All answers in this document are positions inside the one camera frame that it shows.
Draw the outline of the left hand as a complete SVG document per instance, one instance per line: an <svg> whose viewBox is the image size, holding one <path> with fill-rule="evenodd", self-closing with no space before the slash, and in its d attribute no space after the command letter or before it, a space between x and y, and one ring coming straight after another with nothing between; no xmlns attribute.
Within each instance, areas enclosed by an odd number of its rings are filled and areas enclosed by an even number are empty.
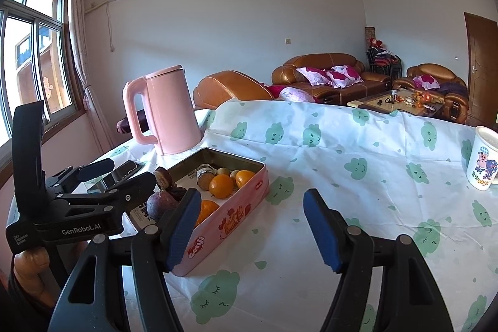
<svg viewBox="0 0 498 332"><path fill-rule="evenodd" d="M26 250L13 257L13 274L23 290L47 307L54 307L56 300L40 278L49 265L50 258L45 248Z"/></svg>

